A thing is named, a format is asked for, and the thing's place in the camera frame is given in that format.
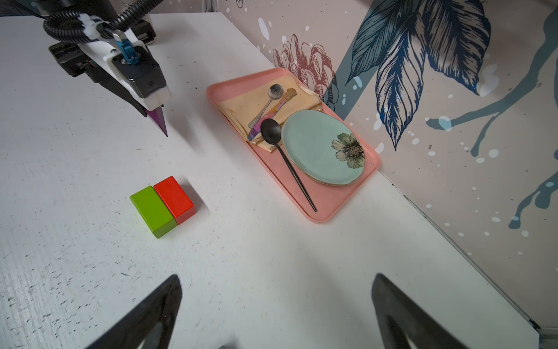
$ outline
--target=red block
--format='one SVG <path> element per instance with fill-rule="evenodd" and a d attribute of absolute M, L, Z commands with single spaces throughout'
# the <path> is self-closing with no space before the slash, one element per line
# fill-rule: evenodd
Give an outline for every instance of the red block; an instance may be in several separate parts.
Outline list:
<path fill-rule="evenodd" d="M 175 218 L 176 224 L 183 223 L 196 213 L 194 204 L 173 176 L 155 184 L 153 188 Z"/>

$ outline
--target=pink tray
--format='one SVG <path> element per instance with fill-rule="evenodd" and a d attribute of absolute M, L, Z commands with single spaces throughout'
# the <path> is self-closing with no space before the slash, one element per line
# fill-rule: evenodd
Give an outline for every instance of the pink tray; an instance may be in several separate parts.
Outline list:
<path fill-rule="evenodd" d="M 286 69 L 274 68 L 222 83 L 213 84 L 207 88 L 206 94 L 213 104 L 218 104 L 222 101 L 226 101 L 227 99 L 249 92 L 284 75 L 294 76 Z M 325 103 L 322 102 L 321 106 L 324 113 L 343 121 L 330 108 L 328 108 Z M 230 126 L 233 131 L 238 134 L 234 127 L 232 125 Z M 349 198 L 353 196 L 358 188 L 360 188 L 364 181 L 366 181 L 368 177 L 370 177 L 380 167 L 381 161 L 376 151 L 374 151 L 374 149 L 364 142 L 356 133 L 354 134 L 358 138 L 358 141 L 364 150 L 365 164 L 362 175 L 360 175 L 360 177 L 351 184 L 344 185 L 342 187 L 332 187 L 330 185 L 318 183 L 295 167 L 302 183 L 306 187 L 310 197 L 312 197 L 312 201 L 314 201 L 318 212 L 314 212 L 314 210 L 310 207 L 310 204 L 304 197 L 304 194 L 300 190 L 299 186 L 296 184 L 295 179 L 292 177 L 292 174 L 288 170 L 281 154 L 279 154 L 278 151 L 269 153 L 258 146 L 251 145 L 244 140 L 242 141 L 262 163 L 285 193 L 287 193 L 288 197 L 291 198 L 306 218 L 316 223 L 323 223 L 333 217 L 333 215 L 349 200 Z"/>

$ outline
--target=silver spoon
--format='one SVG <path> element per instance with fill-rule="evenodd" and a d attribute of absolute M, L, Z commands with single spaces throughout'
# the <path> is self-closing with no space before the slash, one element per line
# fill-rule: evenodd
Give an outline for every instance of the silver spoon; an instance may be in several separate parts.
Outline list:
<path fill-rule="evenodd" d="M 267 102 L 266 106 L 263 107 L 262 111 L 259 112 L 258 116 L 250 121 L 250 123 L 248 124 L 248 128 L 253 128 L 256 123 L 258 123 L 259 119 L 261 119 L 263 116 L 263 112 L 266 111 L 267 106 L 270 105 L 271 101 L 283 97 L 283 87 L 279 84 L 271 85 L 270 90 L 267 92 L 267 94 L 270 96 L 269 101 Z"/>
<path fill-rule="evenodd" d="M 277 123 L 277 121 L 273 119 L 265 119 L 264 121 L 262 121 L 260 127 L 262 130 L 263 140 L 265 140 L 269 144 L 275 145 L 275 147 L 279 149 L 281 156 L 283 156 L 283 160 L 287 164 L 288 169 L 291 171 L 292 176 L 295 178 L 296 184 L 299 185 L 300 190 L 302 190 L 302 192 L 304 193 L 306 200 L 308 200 L 314 212 L 317 212 L 318 210 L 316 209 L 316 206 L 314 206 L 312 199 L 310 199 L 310 195 L 308 195 L 306 188 L 304 188 L 304 184 L 302 184 L 299 175 L 296 174 L 295 169 L 292 167 L 291 162 L 288 160 L 287 156 L 283 152 L 283 149 L 279 147 L 279 142 L 281 142 L 281 126 Z"/>

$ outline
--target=black cable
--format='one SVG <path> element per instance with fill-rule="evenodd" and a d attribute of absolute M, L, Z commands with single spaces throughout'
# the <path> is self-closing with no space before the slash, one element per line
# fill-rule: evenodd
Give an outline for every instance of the black cable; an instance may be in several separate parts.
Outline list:
<path fill-rule="evenodd" d="M 146 14 L 153 10 L 163 0 L 138 0 L 117 18 L 97 25 L 97 31 L 101 37 L 112 39 L 113 30 L 126 31 L 128 28 L 139 22 Z M 42 26 L 46 33 L 58 41 L 70 42 L 72 44 L 85 44 L 96 40 L 90 39 L 84 32 L 79 21 L 79 11 L 66 10 L 48 16 Z M 67 29 L 69 22 L 75 22 L 75 28 Z"/>

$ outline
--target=plate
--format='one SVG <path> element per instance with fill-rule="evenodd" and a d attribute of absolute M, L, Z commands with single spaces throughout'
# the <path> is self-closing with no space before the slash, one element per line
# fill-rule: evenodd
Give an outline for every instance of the plate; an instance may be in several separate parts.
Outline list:
<path fill-rule="evenodd" d="M 312 110 L 291 115 L 281 133 L 291 161 L 314 180 L 346 185 L 364 171 L 364 152 L 341 121 Z"/>

